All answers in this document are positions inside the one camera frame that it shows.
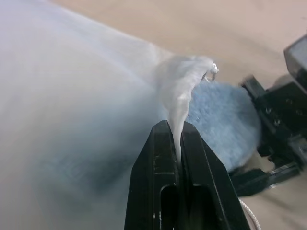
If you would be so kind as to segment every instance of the white fabric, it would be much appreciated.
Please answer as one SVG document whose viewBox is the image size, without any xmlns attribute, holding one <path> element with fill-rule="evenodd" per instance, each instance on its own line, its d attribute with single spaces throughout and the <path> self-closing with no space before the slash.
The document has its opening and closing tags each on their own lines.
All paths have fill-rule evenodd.
<svg viewBox="0 0 307 230">
<path fill-rule="evenodd" d="M 44 1 L 0 1 L 0 31 L 0 229 L 122 230 L 160 96 L 190 100 L 164 87 L 207 63 Z"/>
</svg>

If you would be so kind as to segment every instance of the blue polishing pad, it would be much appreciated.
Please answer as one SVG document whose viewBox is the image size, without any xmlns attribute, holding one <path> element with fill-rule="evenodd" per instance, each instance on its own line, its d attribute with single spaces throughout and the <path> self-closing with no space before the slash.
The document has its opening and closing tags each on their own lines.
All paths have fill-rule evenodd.
<svg viewBox="0 0 307 230">
<path fill-rule="evenodd" d="M 246 163 L 260 141 L 260 120 L 243 88 L 202 82 L 192 92 L 187 121 L 228 171 Z"/>
</svg>

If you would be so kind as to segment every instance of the white cable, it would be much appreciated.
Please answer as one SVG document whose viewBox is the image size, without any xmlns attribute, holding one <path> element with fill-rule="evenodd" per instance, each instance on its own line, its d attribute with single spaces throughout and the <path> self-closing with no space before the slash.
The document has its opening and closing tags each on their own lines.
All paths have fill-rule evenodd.
<svg viewBox="0 0 307 230">
<path fill-rule="evenodd" d="M 249 215 L 249 217 L 253 221 L 253 224 L 255 225 L 256 229 L 261 230 L 260 224 L 259 224 L 256 216 L 254 215 L 254 213 L 250 210 L 250 208 L 242 200 L 239 199 L 239 201 L 240 201 L 243 209 L 247 212 L 247 214 Z"/>
</svg>

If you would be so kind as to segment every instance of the beige surface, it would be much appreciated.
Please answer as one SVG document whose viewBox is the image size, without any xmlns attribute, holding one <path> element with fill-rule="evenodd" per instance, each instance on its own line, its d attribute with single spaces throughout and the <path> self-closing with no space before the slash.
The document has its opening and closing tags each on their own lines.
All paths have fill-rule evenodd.
<svg viewBox="0 0 307 230">
<path fill-rule="evenodd" d="M 306 32 L 307 0 L 56 0 L 94 20 L 175 52 L 215 58 L 220 81 L 253 73 L 271 86 L 283 49 Z M 264 230 L 307 229 L 307 179 L 244 201 Z"/>
</svg>

